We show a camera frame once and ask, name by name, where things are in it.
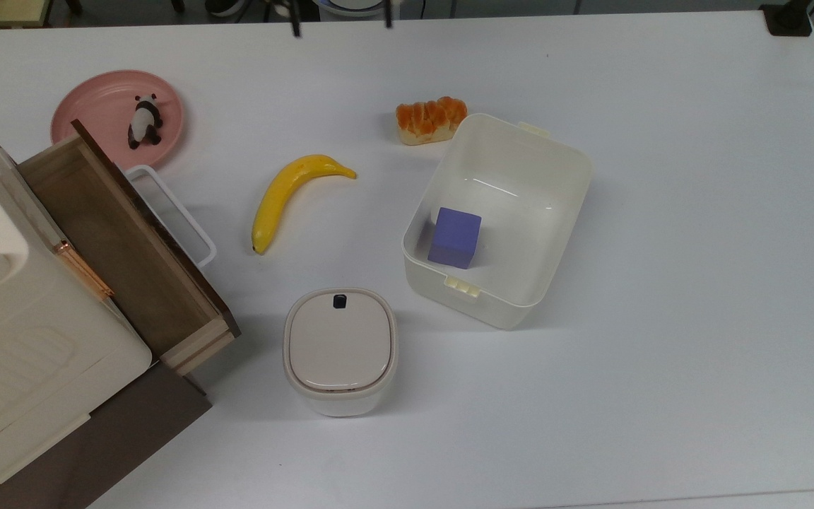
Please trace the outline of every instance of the white container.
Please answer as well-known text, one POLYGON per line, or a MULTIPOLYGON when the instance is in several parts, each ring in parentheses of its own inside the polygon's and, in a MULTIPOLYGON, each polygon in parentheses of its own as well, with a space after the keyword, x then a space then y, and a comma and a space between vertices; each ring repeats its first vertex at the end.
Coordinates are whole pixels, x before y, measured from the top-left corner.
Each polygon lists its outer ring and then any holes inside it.
MULTIPOLYGON (((350 8, 347 6, 364 6, 363 0, 313 0, 319 7, 320 21, 378 21, 385 19, 384 4, 379 0, 371 3, 371 6, 364 8, 350 8)), ((401 3, 394 0, 391 3, 391 19, 400 19, 401 3)))
POLYGON ((403 238, 421 296, 513 329, 545 296, 592 176, 581 151, 548 133, 475 113, 456 131, 403 238), (466 269, 427 260, 440 207, 482 217, 466 269))
POLYGON ((308 293, 285 324, 285 374, 310 406, 327 416, 369 412, 398 363, 391 307, 361 288, 308 293))

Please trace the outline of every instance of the toy banana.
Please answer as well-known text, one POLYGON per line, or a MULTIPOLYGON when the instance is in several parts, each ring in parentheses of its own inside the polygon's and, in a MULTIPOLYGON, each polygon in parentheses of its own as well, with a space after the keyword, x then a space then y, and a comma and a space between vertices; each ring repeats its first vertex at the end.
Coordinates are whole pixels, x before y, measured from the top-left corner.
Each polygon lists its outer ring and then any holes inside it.
POLYGON ((356 178, 356 173, 351 168, 345 168, 335 159, 321 154, 298 158, 282 168, 266 189, 256 217, 253 218, 253 251, 262 255, 269 247, 278 229, 278 222, 281 221, 281 212, 291 194, 313 178, 329 175, 356 178))

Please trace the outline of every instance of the purple block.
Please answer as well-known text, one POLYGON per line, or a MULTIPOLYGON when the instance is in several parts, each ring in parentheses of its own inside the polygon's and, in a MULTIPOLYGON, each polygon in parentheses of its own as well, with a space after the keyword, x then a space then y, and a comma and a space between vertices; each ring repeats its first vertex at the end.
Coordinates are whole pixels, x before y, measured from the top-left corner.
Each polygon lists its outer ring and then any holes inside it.
POLYGON ((476 253, 481 223, 482 217, 472 213, 445 207, 439 209, 439 219, 436 221, 432 247, 429 249, 429 261, 459 269, 469 268, 476 253))

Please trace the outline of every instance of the wooden drawer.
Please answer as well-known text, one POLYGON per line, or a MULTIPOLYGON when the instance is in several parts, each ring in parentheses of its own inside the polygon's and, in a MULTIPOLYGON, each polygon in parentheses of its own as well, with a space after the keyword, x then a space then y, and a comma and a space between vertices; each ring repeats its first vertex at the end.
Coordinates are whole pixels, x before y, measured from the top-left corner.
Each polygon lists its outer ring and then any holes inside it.
POLYGON ((77 135, 17 165, 154 355, 179 374, 240 335, 216 290, 78 120, 77 135))

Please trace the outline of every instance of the bread roll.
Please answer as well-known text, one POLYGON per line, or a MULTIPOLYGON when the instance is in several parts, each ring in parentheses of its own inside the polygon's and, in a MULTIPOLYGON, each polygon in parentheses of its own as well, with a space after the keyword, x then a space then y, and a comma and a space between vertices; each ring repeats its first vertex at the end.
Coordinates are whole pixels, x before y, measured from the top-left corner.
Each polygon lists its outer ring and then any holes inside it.
POLYGON ((401 104, 395 110, 398 136, 404 145, 445 141, 466 118, 466 104, 460 99, 442 97, 428 103, 401 104))

